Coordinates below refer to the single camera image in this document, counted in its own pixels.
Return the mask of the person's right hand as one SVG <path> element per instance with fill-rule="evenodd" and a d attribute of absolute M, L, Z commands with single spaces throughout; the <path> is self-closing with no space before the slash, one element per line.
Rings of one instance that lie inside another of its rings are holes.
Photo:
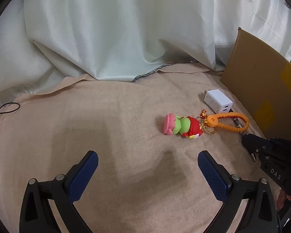
<path fill-rule="evenodd" d="M 291 196 L 287 195 L 286 192 L 283 189 L 280 189 L 278 199 L 276 202 L 276 208 L 277 210 L 280 210 L 284 207 L 285 201 L 291 201 Z"/>

